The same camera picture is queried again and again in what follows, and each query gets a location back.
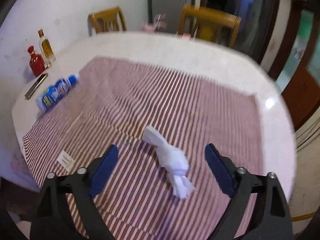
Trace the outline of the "blue white drink bottle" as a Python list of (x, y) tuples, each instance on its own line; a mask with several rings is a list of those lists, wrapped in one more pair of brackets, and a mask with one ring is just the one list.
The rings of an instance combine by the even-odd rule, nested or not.
[(41, 112), (47, 112), (62, 100), (80, 79), (80, 74), (70, 75), (65, 79), (58, 79), (56, 83), (49, 86), (37, 99), (36, 105)]

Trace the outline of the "crumpled white tissue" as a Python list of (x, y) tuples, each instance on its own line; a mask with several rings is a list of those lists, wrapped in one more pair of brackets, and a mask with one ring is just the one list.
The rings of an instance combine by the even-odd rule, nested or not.
[(155, 146), (160, 167), (167, 171), (167, 178), (172, 185), (172, 194), (180, 200), (187, 199), (195, 187), (186, 177), (189, 162), (184, 151), (169, 144), (165, 137), (150, 125), (144, 129), (142, 140)]

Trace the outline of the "wooden chair centre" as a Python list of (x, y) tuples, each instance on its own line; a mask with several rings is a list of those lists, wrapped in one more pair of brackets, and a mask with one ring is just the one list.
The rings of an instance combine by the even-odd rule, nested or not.
[(185, 34), (185, 25), (190, 23), (190, 37), (200, 40), (222, 43), (222, 31), (229, 29), (227, 37), (227, 47), (233, 48), (242, 18), (223, 11), (210, 9), (207, 7), (196, 7), (185, 4), (180, 16), (177, 34)]

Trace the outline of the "clear liquor bottle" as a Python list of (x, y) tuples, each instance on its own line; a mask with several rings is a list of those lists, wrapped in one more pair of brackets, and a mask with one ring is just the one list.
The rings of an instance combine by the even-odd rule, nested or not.
[(49, 68), (52, 65), (52, 63), (56, 60), (55, 54), (53, 53), (53, 50), (48, 38), (44, 35), (43, 29), (40, 29), (38, 31), (38, 35), (40, 38), (39, 46), (44, 57), (46, 68)]

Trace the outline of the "red striped cloth mat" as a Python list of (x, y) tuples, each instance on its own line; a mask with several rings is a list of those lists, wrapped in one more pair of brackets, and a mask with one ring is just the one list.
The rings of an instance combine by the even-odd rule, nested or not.
[[(146, 126), (182, 149), (195, 191), (172, 193), (155, 149), (142, 141)], [(110, 145), (119, 159), (95, 204), (116, 239), (206, 239), (229, 199), (204, 158), (214, 144), (221, 155), (261, 173), (263, 147), (255, 97), (208, 78), (129, 60), (97, 57), (80, 71), (79, 83), (24, 136), (27, 165), (42, 185), (49, 172), (87, 166)]]

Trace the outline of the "red liquor bottle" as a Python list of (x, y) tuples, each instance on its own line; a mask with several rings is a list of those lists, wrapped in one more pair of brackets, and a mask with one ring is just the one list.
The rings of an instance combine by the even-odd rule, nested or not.
[(30, 46), (27, 49), (27, 52), (30, 55), (29, 66), (33, 74), (37, 77), (45, 71), (45, 65), (44, 65), (44, 60), (42, 58), (42, 55), (38, 54), (35, 51), (34, 46)]

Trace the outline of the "brown kitchen sliding door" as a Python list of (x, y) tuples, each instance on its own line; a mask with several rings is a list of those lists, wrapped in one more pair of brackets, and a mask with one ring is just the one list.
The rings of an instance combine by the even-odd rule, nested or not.
[(280, 88), (295, 131), (319, 108), (319, 13), (291, 0), (289, 19), (268, 75)]

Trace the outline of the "wooden chair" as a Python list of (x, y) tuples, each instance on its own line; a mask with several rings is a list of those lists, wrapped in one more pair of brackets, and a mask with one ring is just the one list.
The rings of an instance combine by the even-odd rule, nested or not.
[(227, 37), (227, 47), (233, 48), (242, 18), (223, 11), (210, 9), (207, 7), (196, 7), (185, 4), (180, 16), (177, 34), (185, 34), (185, 25), (190, 23), (190, 37), (200, 40), (222, 43), (222, 31), (229, 29)]
[(119, 6), (89, 14), (88, 19), (95, 33), (127, 31), (124, 14)]

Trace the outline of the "pink child's tricycle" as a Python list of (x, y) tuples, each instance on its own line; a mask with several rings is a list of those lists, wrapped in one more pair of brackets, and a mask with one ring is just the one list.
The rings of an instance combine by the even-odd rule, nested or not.
[(159, 32), (161, 29), (167, 28), (167, 23), (164, 21), (166, 18), (166, 14), (157, 14), (153, 18), (152, 23), (147, 23), (143, 27), (143, 31), (146, 33), (155, 33)]

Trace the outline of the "wooden chair left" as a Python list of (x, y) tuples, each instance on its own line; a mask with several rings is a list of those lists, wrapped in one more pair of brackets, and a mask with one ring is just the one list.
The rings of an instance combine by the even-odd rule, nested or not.
[(124, 14), (119, 6), (89, 14), (88, 19), (95, 33), (127, 31)]

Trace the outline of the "black smartphone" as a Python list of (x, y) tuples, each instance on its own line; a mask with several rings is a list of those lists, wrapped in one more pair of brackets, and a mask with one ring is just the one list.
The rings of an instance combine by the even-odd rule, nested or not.
[(29, 90), (25, 93), (25, 99), (29, 100), (47, 77), (48, 73), (41, 74), (39, 78), (33, 83), (33, 85), (29, 88)]

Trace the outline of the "dark brown door frame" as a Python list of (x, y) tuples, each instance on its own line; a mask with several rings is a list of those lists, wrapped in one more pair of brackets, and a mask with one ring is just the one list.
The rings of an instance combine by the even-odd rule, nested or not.
[(200, 0), (200, 5), (241, 18), (234, 49), (258, 64), (266, 53), (280, 0)]

